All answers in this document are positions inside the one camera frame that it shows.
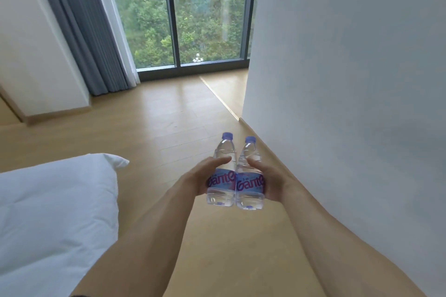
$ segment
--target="plastic water bottle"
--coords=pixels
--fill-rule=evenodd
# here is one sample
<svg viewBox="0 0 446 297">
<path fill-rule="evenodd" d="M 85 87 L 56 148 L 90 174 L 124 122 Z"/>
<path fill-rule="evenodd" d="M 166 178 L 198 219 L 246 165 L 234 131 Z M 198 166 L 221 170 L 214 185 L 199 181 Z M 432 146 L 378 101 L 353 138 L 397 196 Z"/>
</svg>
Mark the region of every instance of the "plastic water bottle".
<svg viewBox="0 0 446 297">
<path fill-rule="evenodd" d="M 225 132 L 217 146 L 214 158 L 230 156 L 232 159 L 219 166 L 209 178 L 207 202 L 218 206 L 230 207 L 234 204 L 236 194 L 236 148 L 232 143 L 232 133 Z"/>
<path fill-rule="evenodd" d="M 263 175 L 262 172 L 249 165 L 247 157 L 260 161 L 256 148 L 256 138 L 247 136 L 245 146 L 237 163 L 236 203 L 239 208 L 256 210 L 263 208 Z"/>
</svg>

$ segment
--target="black window frame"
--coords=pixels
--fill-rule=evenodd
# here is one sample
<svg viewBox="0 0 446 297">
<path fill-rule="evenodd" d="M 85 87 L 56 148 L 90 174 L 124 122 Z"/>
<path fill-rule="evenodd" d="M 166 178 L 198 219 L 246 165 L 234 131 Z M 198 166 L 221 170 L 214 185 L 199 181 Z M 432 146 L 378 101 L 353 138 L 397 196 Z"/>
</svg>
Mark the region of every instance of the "black window frame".
<svg viewBox="0 0 446 297">
<path fill-rule="evenodd" d="M 174 0 L 166 0 L 166 2 L 167 2 L 167 13 L 169 16 L 169 24 L 170 24 L 170 35 L 172 37 L 172 51 L 174 55 L 174 65 L 137 68 L 137 72 L 141 81 L 166 79 L 178 76 L 204 74 L 217 71 L 228 71 L 228 70 L 242 69 L 249 67 L 248 48 L 249 48 L 249 37 L 251 35 L 251 22 L 253 17 L 254 0 L 245 0 L 242 42 L 240 46 L 239 58 L 216 60 L 216 61 L 203 61 L 201 63 L 183 63 L 182 65 L 179 51 Z"/>
</svg>

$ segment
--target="curtain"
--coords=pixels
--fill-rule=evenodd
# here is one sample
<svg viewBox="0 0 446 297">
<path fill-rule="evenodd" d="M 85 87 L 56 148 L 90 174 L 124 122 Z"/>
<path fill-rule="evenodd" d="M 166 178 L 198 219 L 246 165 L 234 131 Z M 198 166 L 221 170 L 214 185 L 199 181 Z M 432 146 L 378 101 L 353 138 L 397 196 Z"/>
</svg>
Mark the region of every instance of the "curtain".
<svg viewBox="0 0 446 297">
<path fill-rule="evenodd" d="M 135 63 L 130 52 L 130 48 L 125 37 L 124 28 L 122 27 L 121 18 L 118 13 L 118 7 L 115 0 L 102 0 L 105 12 L 107 13 L 108 20 L 111 25 L 116 45 L 120 53 L 121 61 L 124 65 L 124 70 L 130 80 L 130 86 L 135 87 L 140 83 Z"/>
<path fill-rule="evenodd" d="M 125 72 L 101 0 L 48 0 L 92 95 L 135 84 Z"/>
</svg>

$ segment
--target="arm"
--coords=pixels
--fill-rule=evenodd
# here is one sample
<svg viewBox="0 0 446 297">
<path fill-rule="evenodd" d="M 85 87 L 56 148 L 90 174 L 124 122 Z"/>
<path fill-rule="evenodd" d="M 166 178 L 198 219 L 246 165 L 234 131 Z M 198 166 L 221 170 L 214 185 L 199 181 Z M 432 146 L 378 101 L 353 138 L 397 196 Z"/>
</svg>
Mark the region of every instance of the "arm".
<svg viewBox="0 0 446 297">
<path fill-rule="evenodd" d="M 187 172 L 116 241 L 82 278 L 72 295 L 161 297 L 180 252 L 196 195 L 215 168 L 231 158 L 207 158 Z"/>
<path fill-rule="evenodd" d="M 387 257 L 331 216 L 295 178 L 248 160 L 265 177 L 265 197 L 281 202 L 328 297 L 426 297 Z"/>
</svg>

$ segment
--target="purple bottle cap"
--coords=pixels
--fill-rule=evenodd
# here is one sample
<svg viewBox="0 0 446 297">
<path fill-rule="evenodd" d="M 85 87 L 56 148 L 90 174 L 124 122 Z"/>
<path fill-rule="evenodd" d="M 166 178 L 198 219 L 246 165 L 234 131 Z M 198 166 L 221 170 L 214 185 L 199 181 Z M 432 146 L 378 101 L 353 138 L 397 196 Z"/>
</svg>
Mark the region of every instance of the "purple bottle cap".
<svg viewBox="0 0 446 297">
<path fill-rule="evenodd" d="M 248 143 L 248 142 L 256 142 L 256 137 L 255 136 L 247 136 L 246 138 L 245 138 L 245 143 Z"/>
<path fill-rule="evenodd" d="M 222 136 L 222 140 L 232 140 L 232 133 L 224 132 Z"/>
</svg>

